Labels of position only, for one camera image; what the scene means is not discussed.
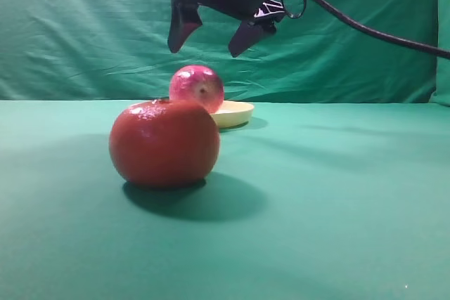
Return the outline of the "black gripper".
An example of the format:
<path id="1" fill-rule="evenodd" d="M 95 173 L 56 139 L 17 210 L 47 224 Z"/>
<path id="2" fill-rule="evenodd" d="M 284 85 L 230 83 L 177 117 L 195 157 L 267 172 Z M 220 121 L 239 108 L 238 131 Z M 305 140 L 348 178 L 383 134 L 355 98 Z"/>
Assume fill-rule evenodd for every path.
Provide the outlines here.
<path id="1" fill-rule="evenodd" d="M 167 45 L 172 53 L 178 53 L 194 31 L 203 24 L 198 7 L 216 10 L 242 22 L 229 42 L 229 52 L 238 57 L 260 41 L 271 36 L 271 23 L 262 20 L 279 21 L 285 9 L 276 0 L 170 0 L 171 23 Z"/>

